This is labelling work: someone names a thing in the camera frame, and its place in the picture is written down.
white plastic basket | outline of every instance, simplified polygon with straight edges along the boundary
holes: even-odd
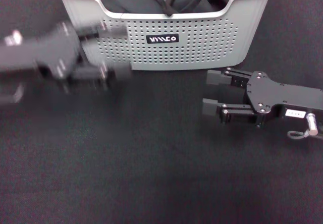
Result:
[[[104,21],[128,35],[83,44],[92,64],[130,61],[134,70],[190,70],[234,66],[249,50],[267,0],[230,0],[213,13],[119,14],[100,0],[63,0],[78,28]],[[146,36],[179,34],[179,42],[148,44]]]

laundry basket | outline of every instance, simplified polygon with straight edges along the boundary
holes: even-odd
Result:
[[[249,50],[267,0],[230,0],[218,12],[121,14],[100,0],[63,0],[76,28],[103,21],[122,36],[83,44],[92,64],[131,62],[134,70],[191,70],[234,66]]]

gray cable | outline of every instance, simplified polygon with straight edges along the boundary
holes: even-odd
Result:
[[[309,137],[309,133],[308,130],[306,130],[305,132],[289,131],[287,133],[287,136],[293,140],[302,140]]]

logo label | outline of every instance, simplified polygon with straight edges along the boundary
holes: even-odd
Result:
[[[304,118],[306,116],[305,111],[288,109],[285,114],[287,117],[295,117],[295,118]]]
[[[146,39],[148,44],[174,43],[174,42],[180,41],[180,37],[178,34],[151,35],[151,36],[146,36]]]

white label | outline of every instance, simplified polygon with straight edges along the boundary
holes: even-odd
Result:
[[[305,111],[288,109],[286,111],[286,116],[287,117],[304,118],[306,116],[306,112]]]

